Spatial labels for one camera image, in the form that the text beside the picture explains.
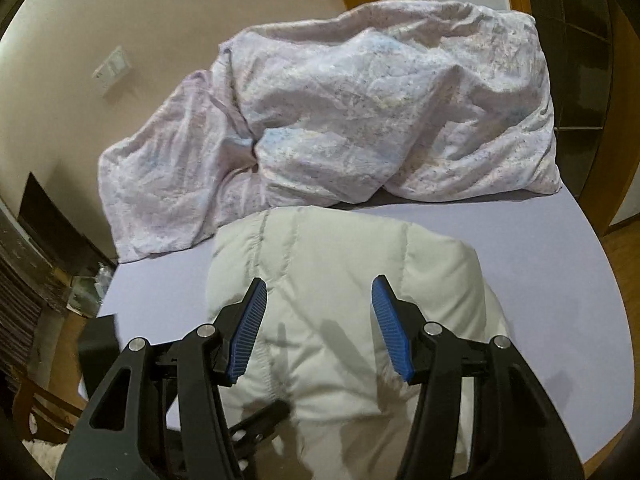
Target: white light switch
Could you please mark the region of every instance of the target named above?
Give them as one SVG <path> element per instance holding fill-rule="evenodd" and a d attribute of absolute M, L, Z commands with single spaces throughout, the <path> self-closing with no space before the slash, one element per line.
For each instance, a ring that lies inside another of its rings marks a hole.
<path fill-rule="evenodd" d="M 109 88 L 115 85 L 131 70 L 131 65 L 121 46 L 109 54 L 101 65 L 95 69 L 92 79 L 95 81 L 98 91 L 105 95 Z"/>

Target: ribbed blue pad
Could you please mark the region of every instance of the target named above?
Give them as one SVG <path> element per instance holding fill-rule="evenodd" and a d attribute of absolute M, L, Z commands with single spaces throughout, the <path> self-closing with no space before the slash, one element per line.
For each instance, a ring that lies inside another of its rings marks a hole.
<path fill-rule="evenodd" d="M 394 370 L 405 382 L 408 382 L 415 373 L 411 364 L 409 339 L 402 329 L 391 298 L 380 278 L 376 278 L 371 283 L 371 304 L 378 318 L 380 332 L 385 340 L 386 351 L 391 357 Z"/>
<path fill-rule="evenodd" d="M 267 286 L 260 282 L 247 304 L 242 319 L 238 324 L 236 334 L 231 340 L 229 349 L 229 366 L 226 374 L 233 384 L 236 384 L 238 377 L 244 375 L 246 365 L 254 349 L 255 337 L 267 308 Z"/>

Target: silver screw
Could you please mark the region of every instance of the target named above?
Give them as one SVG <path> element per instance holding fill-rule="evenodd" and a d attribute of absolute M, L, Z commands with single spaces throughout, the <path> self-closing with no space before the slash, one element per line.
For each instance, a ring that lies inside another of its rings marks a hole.
<path fill-rule="evenodd" d="M 502 348 L 503 350 L 511 346 L 511 340 L 504 335 L 497 335 L 494 338 L 494 343 L 498 348 Z"/>
<path fill-rule="evenodd" d="M 200 337 L 209 337 L 210 335 L 214 335 L 216 333 L 216 327 L 212 324 L 205 323 L 204 325 L 200 325 L 196 330 L 196 333 Z"/>
<path fill-rule="evenodd" d="M 142 350 L 145 347 L 145 340 L 141 337 L 137 337 L 129 341 L 129 350 L 133 352 L 137 352 L 138 350 Z"/>
<path fill-rule="evenodd" d="M 238 430 L 233 435 L 231 435 L 231 440 L 233 440 L 234 442 L 239 442 L 244 438 L 245 435 L 246 435 L 245 430 Z"/>
<path fill-rule="evenodd" d="M 440 335 L 442 334 L 442 326 L 439 323 L 430 321 L 424 326 L 424 331 L 429 335 Z"/>

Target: wooden chair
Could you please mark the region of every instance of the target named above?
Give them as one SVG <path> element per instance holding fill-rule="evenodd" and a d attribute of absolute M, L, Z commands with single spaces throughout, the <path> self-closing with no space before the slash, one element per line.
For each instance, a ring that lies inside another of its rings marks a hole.
<path fill-rule="evenodd" d="M 25 370 L 12 367 L 12 374 L 20 383 L 12 406 L 20 439 L 36 438 L 52 444 L 64 444 L 82 410 L 38 386 L 27 377 Z"/>

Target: folded white jacket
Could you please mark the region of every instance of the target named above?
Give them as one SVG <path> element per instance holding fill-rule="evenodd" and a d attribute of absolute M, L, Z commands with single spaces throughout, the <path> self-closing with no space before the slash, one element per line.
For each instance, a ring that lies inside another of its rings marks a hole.
<path fill-rule="evenodd" d="M 220 229 L 207 302 L 215 319 L 258 276 L 268 303 L 246 374 L 221 388 L 231 426 L 274 399 L 291 420 L 257 455 L 260 478 L 391 479 L 419 386 L 392 368 L 371 307 L 385 274 L 396 296 L 457 336 L 508 335 L 468 245 L 394 219 L 314 206 L 254 214 Z M 463 381 L 454 473 L 466 469 L 472 381 Z"/>

